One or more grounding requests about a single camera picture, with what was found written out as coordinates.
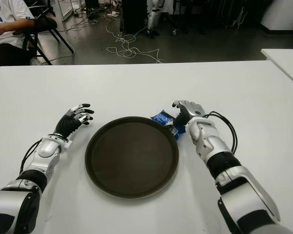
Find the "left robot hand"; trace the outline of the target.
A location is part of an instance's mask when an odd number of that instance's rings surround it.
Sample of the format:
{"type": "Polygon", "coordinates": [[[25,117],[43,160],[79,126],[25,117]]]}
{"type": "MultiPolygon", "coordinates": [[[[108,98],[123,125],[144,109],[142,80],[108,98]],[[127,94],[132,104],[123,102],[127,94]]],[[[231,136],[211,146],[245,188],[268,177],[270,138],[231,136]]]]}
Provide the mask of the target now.
{"type": "Polygon", "coordinates": [[[89,125],[94,114],[94,111],[89,109],[90,106],[88,103],[82,103],[70,108],[59,120],[53,133],[67,139],[82,125],[89,125]]]}

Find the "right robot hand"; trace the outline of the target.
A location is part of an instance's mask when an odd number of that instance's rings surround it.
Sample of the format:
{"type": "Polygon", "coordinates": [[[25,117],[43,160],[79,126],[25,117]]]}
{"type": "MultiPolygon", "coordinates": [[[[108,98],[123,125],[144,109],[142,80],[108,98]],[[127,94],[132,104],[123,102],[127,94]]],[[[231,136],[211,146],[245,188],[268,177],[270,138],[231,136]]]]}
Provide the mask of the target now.
{"type": "Polygon", "coordinates": [[[174,125],[185,126],[193,117],[202,117],[206,113],[200,104],[187,100],[176,100],[172,107],[180,110],[179,115],[173,120],[174,125]]]}

